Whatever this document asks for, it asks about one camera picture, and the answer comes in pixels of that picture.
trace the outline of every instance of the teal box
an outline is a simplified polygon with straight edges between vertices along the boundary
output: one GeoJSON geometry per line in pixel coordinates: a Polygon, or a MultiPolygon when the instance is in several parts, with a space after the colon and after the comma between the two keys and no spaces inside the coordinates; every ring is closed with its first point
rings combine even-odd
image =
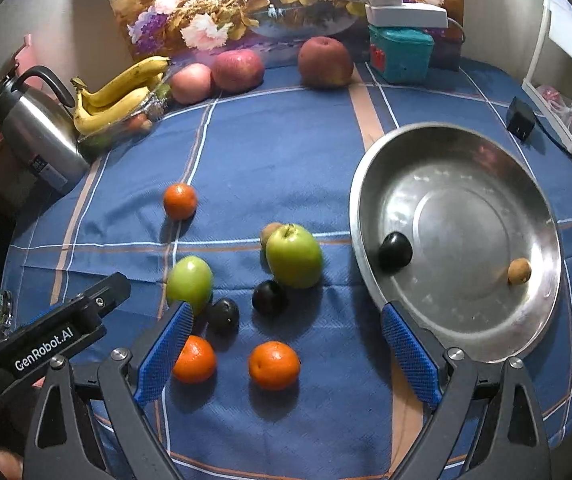
{"type": "Polygon", "coordinates": [[[426,79],[434,39],[407,27],[370,30],[370,65],[390,84],[422,83],[426,79]]]}

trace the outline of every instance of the orange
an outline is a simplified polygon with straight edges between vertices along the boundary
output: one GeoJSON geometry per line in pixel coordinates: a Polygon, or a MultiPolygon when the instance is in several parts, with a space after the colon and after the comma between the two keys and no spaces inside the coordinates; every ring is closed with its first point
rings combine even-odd
{"type": "Polygon", "coordinates": [[[283,390],[297,380],[301,362],[295,351],[278,341],[256,347],[248,358],[248,373],[265,390],[283,390]]]}
{"type": "Polygon", "coordinates": [[[183,383],[201,383],[215,373],[216,367],[217,358],[210,343],[201,337],[189,335],[173,366],[173,375],[183,383]]]}
{"type": "Polygon", "coordinates": [[[173,220],[186,220],[197,209],[197,193],[194,187],[177,182],[164,192],[164,209],[173,220]]]}

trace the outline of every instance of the screw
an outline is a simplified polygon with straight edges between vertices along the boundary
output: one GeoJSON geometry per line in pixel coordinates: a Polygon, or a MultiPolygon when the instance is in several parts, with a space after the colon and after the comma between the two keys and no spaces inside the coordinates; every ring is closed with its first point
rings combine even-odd
{"type": "Polygon", "coordinates": [[[453,361],[461,361],[464,358],[464,351],[461,348],[449,348],[448,357],[453,361]]]}
{"type": "Polygon", "coordinates": [[[519,359],[518,357],[511,357],[508,359],[508,364],[511,365],[516,370],[521,370],[524,368],[524,361],[519,359]]]}
{"type": "Polygon", "coordinates": [[[50,367],[53,370],[59,370],[60,368],[63,368],[65,362],[66,359],[64,359],[63,356],[57,354],[50,358],[50,367]]]}
{"type": "Polygon", "coordinates": [[[128,355],[128,350],[125,348],[116,348],[111,352],[111,359],[113,361],[123,361],[128,355]]]}

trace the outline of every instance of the black plum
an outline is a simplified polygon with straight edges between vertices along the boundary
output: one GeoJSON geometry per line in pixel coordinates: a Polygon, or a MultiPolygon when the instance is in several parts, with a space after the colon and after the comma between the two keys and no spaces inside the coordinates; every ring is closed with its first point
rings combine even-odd
{"type": "Polygon", "coordinates": [[[287,306],[288,297],[279,283],[267,280],[255,287],[253,308],[263,316],[278,316],[287,306]]]}
{"type": "Polygon", "coordinates": [[[391,274],[410,263],[413,259],[413,246],[405,234],[393,231],[381,243],[377,258],[381,270],[391,274]]]}
{"type": "Polygon", "coordinates": [[[239,325],[239,308],[229,298],[221,298],[208,307],[208,325],[216,333],[234,332],[239,325]]]}

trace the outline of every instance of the kettle handle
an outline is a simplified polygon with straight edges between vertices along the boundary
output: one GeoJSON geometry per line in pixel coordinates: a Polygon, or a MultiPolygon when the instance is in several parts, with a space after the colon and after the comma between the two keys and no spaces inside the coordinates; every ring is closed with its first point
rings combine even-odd
{"type": "Polygon", "coordinates": [[[60,81],[60,78],[58,78],[50,68],[46,68],[45,66],[41,65],[30,67],[26,72],[19,76],[17,81],[13,83],[11,92],[17,90],[24,81],[33,76],[42,79],[52,89],[52,91],[57,96],[57,99],[59,99],[60,103],[62,103],[64,106],[68,108],[73,108],[75,106],[75,100],[73,99],[73,96],[64,86],[64,83],[60,81]]]}

